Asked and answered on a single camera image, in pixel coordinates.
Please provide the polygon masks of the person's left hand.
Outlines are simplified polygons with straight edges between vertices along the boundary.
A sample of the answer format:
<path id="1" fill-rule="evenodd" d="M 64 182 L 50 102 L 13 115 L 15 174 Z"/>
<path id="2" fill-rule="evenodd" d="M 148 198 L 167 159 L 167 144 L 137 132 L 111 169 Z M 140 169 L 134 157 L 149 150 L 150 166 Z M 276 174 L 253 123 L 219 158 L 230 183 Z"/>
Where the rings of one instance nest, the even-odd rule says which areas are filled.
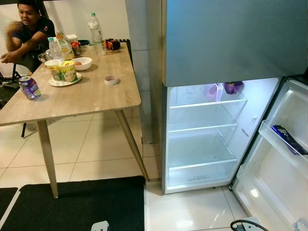
<path id="1" fill-rule="evenodd" d="M 14 63 L 15 62 L 15 53 L 7 52 L 0 56 L 0 61 L 2 63 Z"/>

